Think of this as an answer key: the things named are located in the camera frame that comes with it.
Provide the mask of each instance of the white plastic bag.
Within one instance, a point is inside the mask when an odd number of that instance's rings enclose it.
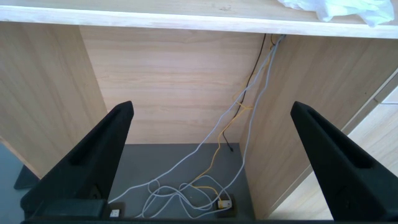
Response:
[[[333,16],[357,14],[369,26],[394,20],[390,0],[278,0],[286,7],[315,11],[319,20],[328,22]]]

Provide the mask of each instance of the light wood surface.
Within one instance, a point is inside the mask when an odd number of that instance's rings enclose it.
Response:
[[[398,88],[395,88],[383,103],[398,104]]]
[[[312,106],[342,128],[397,68],[397,47],[396,40],[291,35],[280,44],[246,158],[257,218],[271,214],[309,165],[290,118],[293,102]]]
[[[125,27],[80,30],[107,109],[126,100],[134,105],[128,144],[201,142],[252,72],[264,36]],[[256,92],[257,86],[248,92],[246,105]],[[217,142],[236,110],[207,142]],[[239,141],[248,114],[225,132],[229,141]]]
[[[378,105],[348,136],[393,174],[398,175],[398,105]],[[313,172],[269,218],[333,219]]]
[[[0,0],[0,21],[398,38],[397,19],[373,28],[359,16],[321,22],[276,0]]]
[[[0,30],[0,140],[43,177],[106,108],[78,27]]]

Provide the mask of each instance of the black cable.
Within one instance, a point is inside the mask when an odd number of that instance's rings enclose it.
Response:
[[[275,46],[274,41],[272,41],[272,35],[274,35],[274,34],[271,34],[271,43],[272,43],[273,46]]]
[[[266,37],[267,37],[267,34],[264,34],[264,38],[263,38],[263,40],[262,40],[262,44],[261,44],[259,56],[257,57],[256,64],[254,65],[253,71],[252,71],[251,74],[250,74],[250,77],[249,77],[249,79],[248,79],[248,82],[246,83],[246,87],[248,87],[248,85],[249,85],[249,83],[250,83],[250,79],[251,79],[251,77],[253,76],[254,71],[256,70],[257,64],[259,63],[260,56],[261,56],[261,53],[262,53],[262,48],[263,48],[263,46],[264,46],[264,42],[266,41]],[[242,100],[241,100],[241,104],[243,104],[243,100],[244,100],[244,97],[245,97],[245,96],[246,96],[246,91],[243,93],[243,97],[242,97]],[[236,111],[236,113],[235,113],[235,115],[234,115],[234,117],[233,117],[232,119],[234,119],[234,118],[236,117],[236,115],[238,115],[238,112],[239,112],[240,109],[241,109],[241,105],[239,105],[238,110]],[[231,152],[233,152],[234,149],[232,148],[232,146],[229,144],[228,140],[226,139],[226,137],[225,137],[225,135],[224,135],[224,132],[225,132],[225,131],[223,131],[223,137],[224,137],[224,139],[225,139],[225,141],[226,141],[226,143],[227,143],[227,145],[228,145],[228,147],[229,147],[229,150],[231,150]]]

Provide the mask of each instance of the desk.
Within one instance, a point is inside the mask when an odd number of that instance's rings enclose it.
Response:
[[[128,144],[201,142],[250,75],[262,33],[274,40],[288,34],[249,140],[246,175],[257,218],[309,175],[289,116],[295,100],[348,134],[376,107],[376,95],[396,87],[397,19],[375,28],[356,16],[324,23],[266,0],[1,0],[0,21],[7,21],[0,23],[0,137],[39,177],[126,100],[136,112]],[[248,91],[245,105],[264,82]],[[241,149],[248,117],[226,132]]]

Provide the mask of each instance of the gray floor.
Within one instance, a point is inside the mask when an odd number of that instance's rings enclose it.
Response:
[[[27,190],[14,190],[22,162],[0,144],[0,223],[16,224],[24,219],[19,201]]]
[[[181,158],[195,150],[196,146],[197,144],[127,145],[123,150],[109,199],[117,197],[130,186],[143,184],[164,173]],[[239,144],[233,144],[233,147],[235,150],[231,152],[225,144],[222,144],[215,164],[208,173],[222,186],[228,185],[231,182],[242,164]],[[182,182],[193,180],[210,165],[216,148],[217,144],[204,144],[196,154],[180,164],[170,174],[162,177],[159,180],[160,184],[167,184],[178,188]],[[199,180],[198,185],[200,184],[206,185],[211,184],[211,182]],[[203,205],[206,202],[204,196],[199,192],[195,190],[188,190],[187,192],[192,202],[196,205]],[[234,220],[253,220],[254,212],[244,170],[240,173],[235,183],[228,189],[228,193],[233,194],[236,200],[238,214]],[[141,187],[130,190],[118,202],[125,202],[126,217],[133,217],[141,212],[148,196],[149,192],[147,188]],[[146,214],[148,216],[154,214],[155,211],[158,211],[163,206],[165,201],[166,199],[159,199],[154,202],[153,209],[148,209]],[[188,211],[193,216],[201,214],[201,212],[192,209]],[[183,210],[179,199],[175,197],[157,218],[188,218],[188,216]],[[215,215],[207,215],[203,218],[214,219]]]
[[[195,150],[196,146],[196,144],[126,145],[109,199],[115,198],[132,185],[142,184],[162,174],[189,152]],[[225,144],[222,145],[215,165],[208,173],[224,186],[232,180],[242,163],[239,145],[233,144],[233,147],[235,151],[231,152]],[[178,187],[182,182],[192,180],[210,165],[211,157],[216,148],[216,144],[204,144],[196,154],[170,174],[161,178],[160,183]],[[0,144],[0,223],[20,223],[24,218],[19,202],[27,191],[14,190],[13,188],[21,168],[22,162]],[[202,181],[198,184],[211,183]],[[238,215],[234,220],[253,220],[254,212],[244,172],[238,176],[235,183],[228,189],[228,192],[234,194],[236,199]],[[203,196],[199,197],[194,190],[188,190],[187,194],[198,205],[205,202]],[[149,193],[146,187],[141,187],[131,190],[121,198],[119,201],[126,203],[126,216],[131,217],[138,214],[148,196]],[[154,210],[161,207],[163,203],[164,201],[161,200],[154,202],[153,209],[149,209],[147,214],[153,214]],[[192,215],[199,214],[191,210],[189,212]],[[179,200],[174,198],[157,218],[188,217],[183,211]],[[203,218],[214,219],[215,216],[208,215]]]

